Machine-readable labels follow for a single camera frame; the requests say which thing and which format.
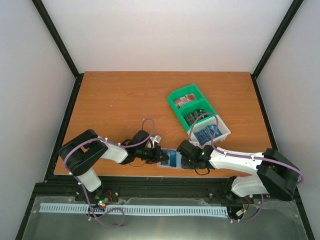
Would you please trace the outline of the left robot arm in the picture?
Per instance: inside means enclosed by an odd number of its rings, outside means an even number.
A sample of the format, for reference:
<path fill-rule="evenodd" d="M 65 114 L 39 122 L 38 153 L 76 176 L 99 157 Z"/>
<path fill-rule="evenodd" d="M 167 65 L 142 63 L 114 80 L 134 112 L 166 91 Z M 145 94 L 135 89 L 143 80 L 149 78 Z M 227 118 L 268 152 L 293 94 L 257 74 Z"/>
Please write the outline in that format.
<path fill-rule="evenodd" d="M 145 130 L 139 130 L 132 139 L 122 143 L 111 143 L 88 129 L 60 147 L 58 154 L 63 159 L 67 170 L 86 188 L 86 195 L 92 201 L 103 198 L 102 182 L 93 169 L 95 163 L 103 158 L 117 164 L 132 163 L 140 158 L 146 164 L 155 164 L 169 160 L 169 156 L 159 142 L 161 137 L 154 137 Z"/>

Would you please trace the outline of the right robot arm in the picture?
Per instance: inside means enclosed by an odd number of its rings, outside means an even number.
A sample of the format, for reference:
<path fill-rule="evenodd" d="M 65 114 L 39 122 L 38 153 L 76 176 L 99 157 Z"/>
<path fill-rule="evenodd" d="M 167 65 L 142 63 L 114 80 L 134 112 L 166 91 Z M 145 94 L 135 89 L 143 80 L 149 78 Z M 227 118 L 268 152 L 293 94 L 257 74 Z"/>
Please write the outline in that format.
<path fill-rule="evenodd" d="M 270 195 L 289 202 L 302 180 L 301 171 L 273 148 L 265 152 L 245 153 L 223 149 L 215 145 L 202 148 L 184 140 L 177 148 L 182 159 L 193 170 L 228 169 L 246 173 L 246 177 L 231 177 L 229 192 L 239 198 L 249 195 Z"/>

